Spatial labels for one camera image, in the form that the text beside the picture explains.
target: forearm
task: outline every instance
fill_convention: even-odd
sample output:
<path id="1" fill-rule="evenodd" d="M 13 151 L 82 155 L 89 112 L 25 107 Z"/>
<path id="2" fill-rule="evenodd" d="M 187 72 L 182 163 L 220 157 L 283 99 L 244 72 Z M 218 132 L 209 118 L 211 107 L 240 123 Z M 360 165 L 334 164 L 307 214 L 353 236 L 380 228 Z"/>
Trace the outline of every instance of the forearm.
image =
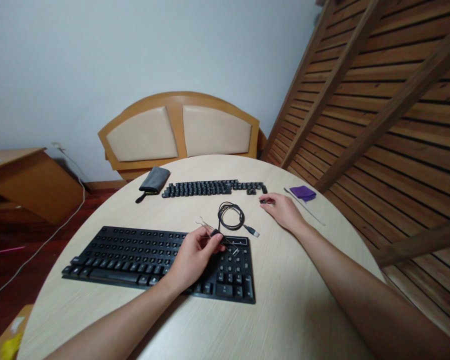
<path id="1" fill-rule="evenodd" d="M 450 338 L 306 223 L 291 230 L 378 358 L 450 359 Z"/>
<path id="2" fill-rule="evenodd" d="M 50 354 L 47 359 L 126 359 L 180 294 L 165 276 L 132 301 L 102 317 Z"/>

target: gray pouch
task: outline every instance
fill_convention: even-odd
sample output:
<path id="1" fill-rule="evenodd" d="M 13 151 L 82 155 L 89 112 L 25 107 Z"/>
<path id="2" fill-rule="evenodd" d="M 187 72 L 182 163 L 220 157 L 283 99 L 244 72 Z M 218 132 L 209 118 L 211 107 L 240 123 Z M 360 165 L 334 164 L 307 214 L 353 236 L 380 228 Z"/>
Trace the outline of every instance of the gray pouch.
<path id="1" fill-rule="evenodd" d="M 160 194 L 160 191 L 162 191 L 162 188 L 164 187 L 165 183 L 167 182 L 167 179 L 170 176 L 170 171 L 167 169 L 164 169 L 162 167 L 154 166 L 146 179 L 141 183 L 138 190 L 143 191 L 143 195 L 140 196 L 135 202 L 141 203 L 142 200 L 147 195 L 157 195 Z"/>

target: white cable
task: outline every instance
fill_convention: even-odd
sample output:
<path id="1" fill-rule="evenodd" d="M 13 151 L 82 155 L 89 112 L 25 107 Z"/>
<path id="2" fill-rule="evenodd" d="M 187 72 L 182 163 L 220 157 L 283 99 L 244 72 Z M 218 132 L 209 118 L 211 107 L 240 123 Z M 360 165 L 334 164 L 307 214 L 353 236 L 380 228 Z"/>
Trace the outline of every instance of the white cable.
<path id="1" fill-rule="evenodd" d="M 64 153 L 64 152 L 62 151 L 62 149 L 60 149 L 60 151 L 62 152 L 63 155 L 65 155 L 68 159 L 70 159 L 70 160 L 72 161 L 72 163 L 74 163 L 75 166 L 83 173 L 82 169 L 80 168 L 80 166 L 77 165 L 77 163 L 76 163 L 75 161 L 73 161 L 66 153 Z M 13 279 L 15 279 L 15 278 L 17 277 L 17 275 L 18 275 L 19 272 L 22 270 L 22 268 L 23 268 L 25 265 L 27 265 L 27 264 L 29 263 L 29 261 L 32 260 L 32 259 L 35 257 L 35 255 L 37 255 L 37 254 L 39 253 L 39 251 L 42 250 L 42 248 L 43 248 L 45 245 L 47 245 L 47 243 L 48 243 L 50 240 L 52 240 L 52 238 L 53 238 L 53 237 L 54 237 L 54 236 L 55 236 L 55 235 L 56 235 L 56 234 L 57 234 L 57 233 L 65 226 L 65 225 L 67 225 L 67 224 L 69 223 L 69 221 L 70 221 L 70 220 L 71 220 L 71 219 L 72 219 L 72 218 L 80 211 L 80 209 L 82 208 L 82 206 L 83 206 L 84 203 L 85 203 L 85 186 L 84 186 L 84 184 L 82 183 L 82 180 L 80 180 L 80 177 L 77 176 L 77 178 L 78 178 L 78 182 L 80 183 L 81 187 L 83 188 L 83 200 L 82 200 L 80 206 L 78 207 L 78 209 L 72 214 L 72 216 L 70 216 L 70 217 L 68 218 L 68 220 L 67 220 L 62 226 L 60 226 L 60 227 L 53 233 L 52 236 L 50 236 L 50 237 L 48 238 L 47 241 L 45 241 L 45 242 L 38 248 L 37 251 L 35 251 L 35 253 L 34 253 L 27 261 L 25 261 L 25 262 L 18 268 L 18 270 L 16 271 L 15 275 L 13 275 L 13 276 L 11 277 L 11 279 L 8 280 L 8 281 L 5 283 L 5 285 L 3 285 L 3 286 L 0 288 L 0 292 L 1 292 L 3 289 L 5 289 L 5 287 L 13 281 Z"/>

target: electrical outlet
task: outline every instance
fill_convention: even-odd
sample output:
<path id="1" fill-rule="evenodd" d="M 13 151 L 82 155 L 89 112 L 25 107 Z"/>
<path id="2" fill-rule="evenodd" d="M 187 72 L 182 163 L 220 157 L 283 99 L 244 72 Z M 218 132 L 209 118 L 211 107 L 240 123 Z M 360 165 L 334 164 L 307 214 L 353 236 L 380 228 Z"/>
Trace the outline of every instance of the electrical outlet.
<path id="1" fill-rule="evenodd" d="M 51 144 L 53 145 L 54 148 L 57 148 L 59 150 L 65 150 L 65 148 L 62 146 L 62 144 L 59 143 L 58 141 L 52 141 Z"/>

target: upholstered backrest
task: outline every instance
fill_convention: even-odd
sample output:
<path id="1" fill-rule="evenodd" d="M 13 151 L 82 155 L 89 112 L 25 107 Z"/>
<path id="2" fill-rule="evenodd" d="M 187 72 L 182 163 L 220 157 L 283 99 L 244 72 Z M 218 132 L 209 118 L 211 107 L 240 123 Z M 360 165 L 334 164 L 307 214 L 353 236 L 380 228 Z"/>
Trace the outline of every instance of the upholstered backrest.
<path id="1" fill-rule="evenodd" d="M 252 125 L 228 112 L 204 106 L 183 106 L 187 156 L 246 153 Z"/>
<path id="2" fill-rule="evenodd" d="M 124 179 L 190 156 L 257 157 L 259 121 L 198 92 L 164 92 L 137 101 L 98 133 L 105 157 Z"/>

